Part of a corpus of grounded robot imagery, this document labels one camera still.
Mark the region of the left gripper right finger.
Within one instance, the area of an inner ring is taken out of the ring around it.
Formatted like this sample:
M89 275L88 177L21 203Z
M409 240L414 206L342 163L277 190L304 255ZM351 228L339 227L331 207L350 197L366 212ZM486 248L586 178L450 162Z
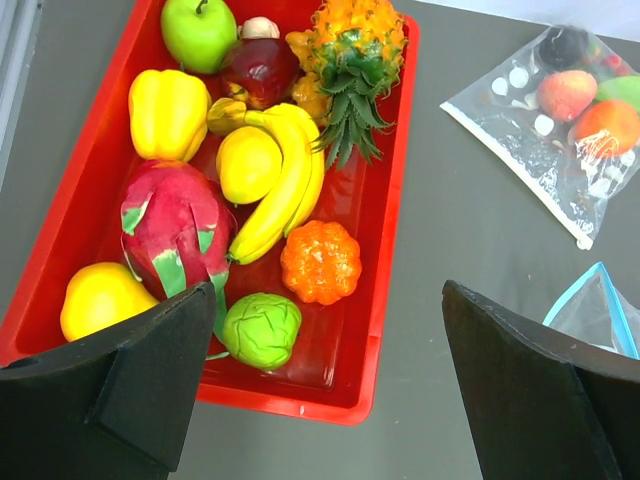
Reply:
M452 280L442 311L484 478L638 478L638 361Z

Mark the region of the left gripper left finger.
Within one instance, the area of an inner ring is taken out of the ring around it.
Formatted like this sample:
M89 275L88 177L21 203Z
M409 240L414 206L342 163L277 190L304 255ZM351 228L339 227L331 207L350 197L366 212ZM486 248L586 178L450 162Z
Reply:
M200 283L1 370L4 479L165 479L176 471L215 320Z

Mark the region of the blue zip top bag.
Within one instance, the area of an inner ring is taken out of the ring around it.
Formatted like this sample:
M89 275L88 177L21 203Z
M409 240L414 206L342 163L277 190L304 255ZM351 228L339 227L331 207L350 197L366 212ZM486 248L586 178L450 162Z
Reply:
M602 262L556 300L543 325L601 349L639 359L639 309L614 286Z

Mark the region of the small orange pumpkin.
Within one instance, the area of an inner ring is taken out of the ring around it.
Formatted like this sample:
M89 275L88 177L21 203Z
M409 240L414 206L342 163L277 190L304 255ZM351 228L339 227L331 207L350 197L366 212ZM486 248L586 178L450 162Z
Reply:
M280 255L282 280L303 303L324 306L354 293L360 245L337 221L311 220L292 230Z

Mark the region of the yellow lemon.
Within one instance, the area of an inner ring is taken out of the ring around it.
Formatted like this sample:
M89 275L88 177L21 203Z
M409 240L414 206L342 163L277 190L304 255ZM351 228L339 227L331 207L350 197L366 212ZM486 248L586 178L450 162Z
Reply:
M224 197L233 204L250 204L274 187L282 153L263 129L244 126L228 134L219 146L216 170Z

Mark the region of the toy pineapple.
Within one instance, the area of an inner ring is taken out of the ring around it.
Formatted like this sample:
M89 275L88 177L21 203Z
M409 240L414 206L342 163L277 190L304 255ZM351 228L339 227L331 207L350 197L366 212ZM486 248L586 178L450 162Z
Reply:
M325 167L341 169L358 150L366 162L381 155L373 133L392 124L377 101L400 82L408 40L404 17L390 1L324 1L312 16L313 71L320 91L331 98L319 148Z

